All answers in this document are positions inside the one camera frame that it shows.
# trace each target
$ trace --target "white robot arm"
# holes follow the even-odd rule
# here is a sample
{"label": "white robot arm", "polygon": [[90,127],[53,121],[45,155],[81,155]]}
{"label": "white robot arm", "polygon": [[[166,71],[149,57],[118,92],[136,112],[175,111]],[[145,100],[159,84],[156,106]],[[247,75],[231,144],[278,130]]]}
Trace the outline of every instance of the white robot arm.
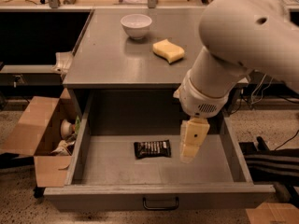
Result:
{"label": "white robot arm", "polygon": [[176,92],[192,117],[183,124],[182,156],[194,156],[208,131],[206,118],[219,113],[230,90],[252,70],[299,92],[297,30],[278,0],[215,0],[207,6],[199,25],[204,46]]}

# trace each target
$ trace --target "box flap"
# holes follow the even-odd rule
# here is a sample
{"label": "box flap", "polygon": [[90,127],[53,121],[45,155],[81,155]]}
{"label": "box flap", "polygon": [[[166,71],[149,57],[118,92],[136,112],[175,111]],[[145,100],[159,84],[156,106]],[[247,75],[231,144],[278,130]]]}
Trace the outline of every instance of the box flap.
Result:
{"label": "box flap", "polygon": [[35,156],[37,186],[63,187],[71,159],[71,156]]}
{"label": "box flap", "polygon": [[35,96],[3,144],[2,151],[33,156],[58,103],[58,98]]}
{"label": "box flap", "polygon": [[262,203],[246,212],[250,224],[296,224],[299,220],[299,210],[289,203]]}

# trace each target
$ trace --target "drawer handle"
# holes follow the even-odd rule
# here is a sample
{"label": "drawer handle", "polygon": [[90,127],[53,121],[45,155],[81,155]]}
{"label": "drawer handle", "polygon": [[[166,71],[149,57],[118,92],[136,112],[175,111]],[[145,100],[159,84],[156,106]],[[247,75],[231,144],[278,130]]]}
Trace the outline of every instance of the drawer handle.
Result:
{"label": "drawer handle", "polygon": [[148,211],[170,211],[178,209],[179,202],[178,197],[176,198],[176,204],[173,206],[164,206],[164,207],[149,207],[147,205],[147,199],[143,198],[143,207]]}

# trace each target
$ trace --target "white bowl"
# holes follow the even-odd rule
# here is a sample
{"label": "white bowl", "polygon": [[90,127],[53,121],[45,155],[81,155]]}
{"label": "white bowl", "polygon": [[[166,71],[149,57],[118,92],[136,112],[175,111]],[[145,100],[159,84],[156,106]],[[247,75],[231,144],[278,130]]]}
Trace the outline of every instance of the white bowl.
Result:
{"label": "white bowl", "polygon": [[121,19],[121,25],[132,39],[142,39],[149,31],[152,20],[143,14],[131,14]]}

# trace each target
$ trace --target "gray cabinet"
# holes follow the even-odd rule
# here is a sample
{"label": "gray cabinet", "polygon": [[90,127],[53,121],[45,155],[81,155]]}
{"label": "gray cabinet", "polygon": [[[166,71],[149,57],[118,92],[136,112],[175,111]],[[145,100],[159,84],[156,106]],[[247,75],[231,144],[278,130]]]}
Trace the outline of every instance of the gray cabinet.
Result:
{"label": "gray cabinet", "polygon": [[[62,211],[255,207],[274,192],[252,182],[228,117],[210,119],[196,158],[180,161],[180,123],[187,119],[173,98],[202,47],[198,23],[204,7],[99,8],[78,48],[64,85],[81,117],[63,188],[46,197]],[[120,19],[145,13],[149,35],[132,41]],[[185,48],[169,65],[152,53],[163,38]],[[171,158],[138,160],[135,141],[168,139]]]}

